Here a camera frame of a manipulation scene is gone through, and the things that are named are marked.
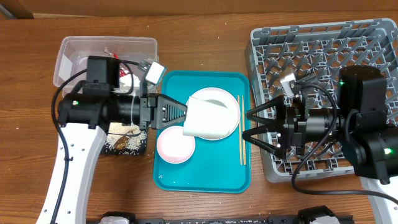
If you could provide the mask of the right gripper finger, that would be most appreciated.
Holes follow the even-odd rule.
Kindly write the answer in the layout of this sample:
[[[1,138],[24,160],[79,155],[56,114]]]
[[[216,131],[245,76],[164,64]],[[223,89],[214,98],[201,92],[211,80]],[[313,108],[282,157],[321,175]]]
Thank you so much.
[[[265,141],[261,141],[260,139],[256,139],[253,137],[255,134],[264,134],[268,132],[269,132],[268,129],[248,129],[242,133],[242,138],[245,141],[269,152],[270,154],[275,155],[279,159],[285,159],[285,152],[283,151],[281,146],[269,144]]]
[[[263,118],[258,116],[258,112],[267,111],[267,109],[275,108],[276,110],[276,119]],[[276,121],[282,121],[285,119],[285,105],[284,105],[284,97],[278,96],[269,100],[266,103],[263,103],[249,111],[246,112],[246,118],[250,121],[255,121],[260,124],[271,124]]]

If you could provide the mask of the white paper cup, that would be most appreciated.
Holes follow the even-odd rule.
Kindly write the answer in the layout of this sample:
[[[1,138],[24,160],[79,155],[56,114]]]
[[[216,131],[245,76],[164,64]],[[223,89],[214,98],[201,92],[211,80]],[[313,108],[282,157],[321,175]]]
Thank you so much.
[[[234,109],[190,96],[183,135],[205,139],[226,138],[237,128],[238,115]]]

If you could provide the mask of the red snack wrapper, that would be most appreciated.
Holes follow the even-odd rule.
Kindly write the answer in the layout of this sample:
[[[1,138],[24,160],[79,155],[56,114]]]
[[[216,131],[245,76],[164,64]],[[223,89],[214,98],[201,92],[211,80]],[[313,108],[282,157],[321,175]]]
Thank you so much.
[[[115,53],[110,52],[107,47],[104,48],[104,53],[107,54],[109,57],[119,59],[119,57]],[[129,74],[130,73],[128,72],[128,70],[121,65],[119,68],[119,77],[125,77]]]

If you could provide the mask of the brown food scraps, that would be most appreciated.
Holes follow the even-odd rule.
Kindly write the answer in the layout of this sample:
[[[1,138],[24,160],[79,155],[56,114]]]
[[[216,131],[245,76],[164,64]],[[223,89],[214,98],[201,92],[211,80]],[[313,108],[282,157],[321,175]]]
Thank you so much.
[[[131,138],[132,138],[131,136],[122,136],[122,137],[120,137],[114,143],[113,149],[116,150],[116,151],[124,150]]]

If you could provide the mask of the white napkin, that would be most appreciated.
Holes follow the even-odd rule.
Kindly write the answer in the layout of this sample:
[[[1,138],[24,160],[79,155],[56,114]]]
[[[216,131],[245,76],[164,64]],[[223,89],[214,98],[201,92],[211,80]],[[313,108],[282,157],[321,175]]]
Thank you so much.
[[[119,86],[120,86],[120,92],[127,92],[130,90],[132,83],[134,84],[134,88],[132,91],[132,95],[135,95],[136,92],[139,90],[140,87],[140,80],[138,79],[137,76],[133,75],[125,75],[123,77],[119,78]]]

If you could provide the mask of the grey bowl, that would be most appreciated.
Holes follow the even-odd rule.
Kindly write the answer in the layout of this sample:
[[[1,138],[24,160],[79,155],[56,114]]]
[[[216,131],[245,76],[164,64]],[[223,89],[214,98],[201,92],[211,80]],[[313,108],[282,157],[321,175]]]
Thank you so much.
[[[218,105],[218,106],[222,106],[224,108],[228,108],[223,102],[218,101],[218,100],[205,100],[205,101],[207,101],[209,103],[213,103],[213,104]]]

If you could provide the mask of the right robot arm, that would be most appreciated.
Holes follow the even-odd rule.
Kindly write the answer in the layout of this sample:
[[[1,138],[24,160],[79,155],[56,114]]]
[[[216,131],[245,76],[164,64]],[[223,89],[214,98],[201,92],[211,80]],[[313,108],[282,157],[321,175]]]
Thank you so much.
[[[291,148],[307,165],[311,154],[305,145],[329,148],[342,146],[344,157],[360,178],[362,189],[371,203],[377,223],[397,222],[397,126],[387,122],[387,80],[376,67],[352,65],[339,72],[339,94],[326,97],[331,108],[311,109],[308,91],[323,87],[315,83],[315,75],[297,78],[290,68],[281,79],[288,107],[278,96],[246,113],[256,128],[242,132],[242,139],[280,159]]]

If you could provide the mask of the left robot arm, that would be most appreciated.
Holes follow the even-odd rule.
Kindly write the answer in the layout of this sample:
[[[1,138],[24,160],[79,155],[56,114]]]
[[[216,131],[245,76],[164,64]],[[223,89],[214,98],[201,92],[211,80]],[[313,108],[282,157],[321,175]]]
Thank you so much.
[[[85,223],[88,197],[99,154],[111,123],[133,124],[141,131],[164,129],[185,120],[187,107],[159,93],[148,93],[166,71],[151,59],[143,71],[141,94],[118,92],[121,65],[132,61],[90,56],[87,67],[56,90],[51,116],[58,133],[55,165],[38,223]]]

